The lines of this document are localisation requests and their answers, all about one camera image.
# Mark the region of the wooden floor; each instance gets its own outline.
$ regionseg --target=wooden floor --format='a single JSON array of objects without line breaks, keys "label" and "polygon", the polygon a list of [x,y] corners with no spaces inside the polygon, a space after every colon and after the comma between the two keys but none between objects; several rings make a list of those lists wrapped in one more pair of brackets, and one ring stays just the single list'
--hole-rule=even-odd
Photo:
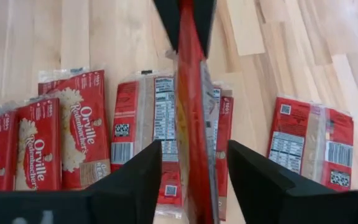
[{"label": "wooden floor", "polygon": [[[358,189],[358,0],[218,0],[212,33],[209,69],[235,94],[232,138],[265,154],[278,95],[349,111]],[[104,67],[111,115],[118,82],[170,68],[167,49],[152,0],[0,0],[0,103],[36,95],[39,70]],[[228,200],[227,223],[244,223],[231,186]]]}]

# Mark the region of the white label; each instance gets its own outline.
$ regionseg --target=white label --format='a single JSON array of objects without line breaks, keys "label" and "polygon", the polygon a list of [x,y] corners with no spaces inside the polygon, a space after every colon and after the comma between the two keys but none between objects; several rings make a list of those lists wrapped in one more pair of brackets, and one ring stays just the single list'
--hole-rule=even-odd
[{"label": "white label", "polygon": [[300,174],[304,143],[303,137],[275,131],[268,158]]},{"label": "white label", "polygon": [[214,121],[214,154],[216,154],[216,141],[218,140],[218,124],[219,124],[219,111],[221,106],[221,89],[215,88],[214,89],[214,98],[216,101],[218,117]]},{"label": "white label", "polygon": [[326,141],[326,161],[352,167],[353,146]]},{"label": "white label", "polygon": [[155,79],[154,140],[161,140],[162,160],[179,162],[175,136],[175,89],[173,78]]}]

